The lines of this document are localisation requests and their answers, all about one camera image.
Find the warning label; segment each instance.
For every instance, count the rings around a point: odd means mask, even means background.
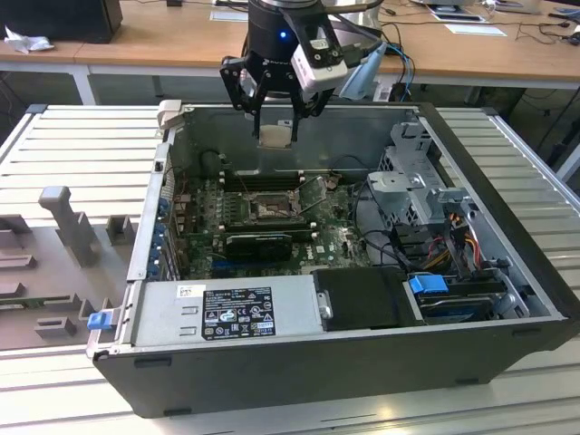
[[[203,294],[205,340],[276,335],[270,287],[207,290]]]

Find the aluminum profile table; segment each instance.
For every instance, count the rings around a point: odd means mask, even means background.
[[[521,220],[548,259],[580,295],[580,200],[505,122],[480,109],[440,109],[443,119]],[[450,164],[442,161],[454,184]]]
[[[71,189],[73,211],[92,224],[110,215],[139,222],[157,145],[157,106],[48,106],[26,113],[0,148],[1,214],[29,226],[53,223],[38,198],[45,186]]]

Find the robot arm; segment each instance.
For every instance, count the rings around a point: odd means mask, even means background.
[[[262,104],[266,96],[275,96],[292,102],[292,141],[296,141],[299,121],[320,115],[348,69],[378,46],[342,47],[328,15],[361,12],[381,2],[324,7],[320,0],[249,0],[243,57],[226,57],[220,74],[234,108],[254,116],[255,137]],[[240,81],[243,70],[256,84],[251,95]],[[305,95],[313,96],[305,101]]]

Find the sticker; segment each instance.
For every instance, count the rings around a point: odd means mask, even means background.
[[[201,297],[205,289],[205,284],[178,285],[177,297]]]
[[[203,293],[201,336],[205,340],[276,335],[274,301],[270,287],[201,290],[201,292]]]
[[[315,50],[325,50],[328,48],[328,41],[325,39],[313,39],[310,41],[310,44]]]

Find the blue tab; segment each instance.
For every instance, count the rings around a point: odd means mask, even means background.
[[[103,313],[92,313],[87,322],[87,328],[93,329],[112,329],[112,312],[105,311]]]
[[[447,293],[450,289],[442,275],[416,275],[409,280],[411,290],[417,293]]]

